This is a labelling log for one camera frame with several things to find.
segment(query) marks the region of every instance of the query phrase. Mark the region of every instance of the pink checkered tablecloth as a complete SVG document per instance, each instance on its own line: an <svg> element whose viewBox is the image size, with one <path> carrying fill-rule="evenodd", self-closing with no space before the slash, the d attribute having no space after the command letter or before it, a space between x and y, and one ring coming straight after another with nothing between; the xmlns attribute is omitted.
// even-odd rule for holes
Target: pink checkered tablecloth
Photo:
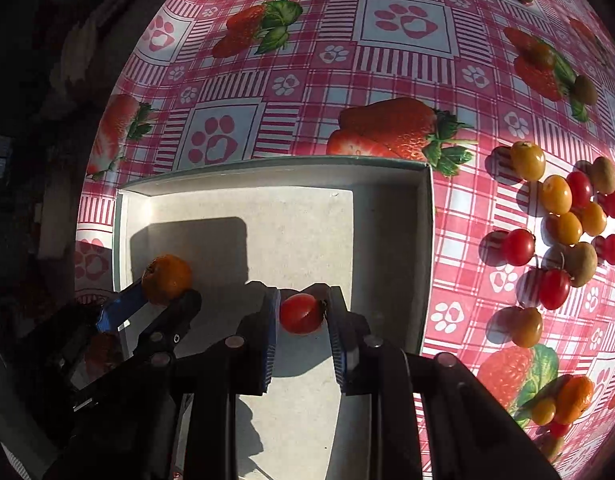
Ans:
<svg viewBox="0 0 615 480"><path fill-rule="evenodd" d="M577 108L567 97L543 96L540 83L515 68L519 51L504 33L509 28L551 44L574 73L587 74L597 105ZM514 268L493 258L487 235L523 227L537 234L539 260L548 250L536 188L515 178L495 148L522 139L537 143L546 153L545 176L566 176L577 161L599 155L615 163L615 45L585 0L165 1L99 126L79 208L77 295L111 294L119 186L247 158L345 149L381 155L385 143L346 136L339 115L400 96L468 125L440 144L456 135L455 146L464 149L444 148L439 157L418 147L412 157L440 170L422 353L452 352L478 373L496 352L513 348L492 336L494 314L532 301L519 291L527 290L533 263ZM610 233L615 219L608 218L604 235ZM529 362L549 354L555 373L586 374L595 383L593 403L555 463L564 479L574 478L615 421L608 407L615 393L615 266L600 264L563 307L541 311L541 347L526 351ZM420 399L415 402L422 417ZM530 435L536 429L526 424ZM425 429L421 443L431 476Z"/></svg>

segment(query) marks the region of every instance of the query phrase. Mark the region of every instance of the small orange fruit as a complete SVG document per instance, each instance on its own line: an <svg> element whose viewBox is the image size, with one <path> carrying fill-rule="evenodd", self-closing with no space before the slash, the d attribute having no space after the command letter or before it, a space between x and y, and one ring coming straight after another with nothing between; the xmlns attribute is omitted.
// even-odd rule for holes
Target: small orange fruit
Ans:
<svg viewBox="0 0 615 480"><path fill-rule="evenodd" d="M158 256L145 268L141 279L147 301L167 305L191 288L191 269L173 254Z"/></svg>
<svg viewBox="0 0 615 480"><path fill-rule="evenodd" d="M594 394L594 383L584 375L572 377L561 388L556 397L556 414L558 424L572 424L590 407Z"/></svg>

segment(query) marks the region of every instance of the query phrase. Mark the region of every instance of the yellow cherry tomato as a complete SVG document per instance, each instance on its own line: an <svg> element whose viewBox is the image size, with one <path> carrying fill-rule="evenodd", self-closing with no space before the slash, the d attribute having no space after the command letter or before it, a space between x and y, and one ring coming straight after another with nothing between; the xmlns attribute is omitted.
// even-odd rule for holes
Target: yellow cherry tomato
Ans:
<svg viewBox="0 0 615 480"><path fill-rule="evenodd" d="M556 220L556 239L563 245L574 245L583 234L583 228L578 217L568 211Z"/></svg>
<svg viewBox="0 0 615 480"><path fill-rule="evenodd" d="M535 308L524 308L514 315L511 340L516 346L530 348L539 342L543 333L543 317Z"/></svg>
<svg viewBox="0 0 615 480"><path fill-rule="evenodd" d="M532 420L539 426L550 423L556 413L556 404L552 397L545 397L532 408Z"/></svg>
<svg viewBox="0 0 615 480"><path fill-rule="evenodd" d="M556 215L564 215L572 207L570 185L559 175L550 175L545 179L539 197L543 207Z"/></svg>
<svg viewBox="0 0 615 480"><path fill-rule="evenodd" d="M596 202L590 202L581 210L581 225L583 230L590 236L598 236L607 225L607 216L603 208Z"/></svg>
<svg viewBox="0 0 615 480"><path fill-rule="evenodd" d="M545 153L532 142L519 140L510 148L511 165L516 174L532 182L545 173Z"/></svg>

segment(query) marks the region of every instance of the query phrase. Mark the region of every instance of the screw head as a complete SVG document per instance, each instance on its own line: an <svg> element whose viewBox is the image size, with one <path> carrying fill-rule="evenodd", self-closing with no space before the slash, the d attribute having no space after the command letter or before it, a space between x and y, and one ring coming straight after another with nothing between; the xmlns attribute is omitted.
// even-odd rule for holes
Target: screw head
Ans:
<svg viewBox="0 0 615 480"><path fill-rule="evenodd" d="M172 358L167 352L156 352L150 358L150 364L154 367L161 368L167 366Z"/></svg>
<svg viewBox="0 0 615 480"><path fill-rule="evenodd" d="M363 337L363 342L369 348L379 348L383 344L383 339L374 334L367 334Z"/></svg>
<svg viewBox="0 0 615 480"><path fill-rule="evenodd" d="M225 346L228 348L241 348L245 344L245 339L239 335L231 335L225 339Z"/></svg>

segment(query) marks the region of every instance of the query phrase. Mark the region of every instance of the orange tomato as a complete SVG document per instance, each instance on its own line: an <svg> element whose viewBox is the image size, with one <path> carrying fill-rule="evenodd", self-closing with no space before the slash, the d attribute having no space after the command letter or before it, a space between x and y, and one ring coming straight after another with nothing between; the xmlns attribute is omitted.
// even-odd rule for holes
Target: orange tomato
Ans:
<svg viewBox="0 0 615 480"><path fill-rule="evenodd" d="M554 420L558 424L572 424L590 407L593 394L594 383L586 376L572 377L564 384L556 397Z"/></svg>
<svg viewBox="0 0 615 480"><path fill-rule="evenodd" d="M563 245L574 245L583 234L581 222L577 216L568 211L556 220L556 238Z"/></svg>
<svg viewBox="0 0 615 480"><path fill-rule="evenodd" d="M141 285L147 301L167 305L191 288L190 266L173 254L158 256L146 267Z"/></svg>
<svg viewBox="0 0 615 480"><path fill-rule="evenodd" d="M590 236L598 236L607 225L607 216L603 208L596 202L590 202L581 210L581 225L583 230Z"/></svg>
<svg viewBox="0 0 615 480"><path fill-rule="evenodd" d="M572 191L567 181L559 175L550 175L541 185L539 198L550 213L564 215L572 207Z"/></svg>
<svg viewBox="0 0 615 480"><path fill-rule="evenodd" d="M518 140L510 148L511 165L516 174L532 182L545 173L545 153L531 142Z"/></svg>

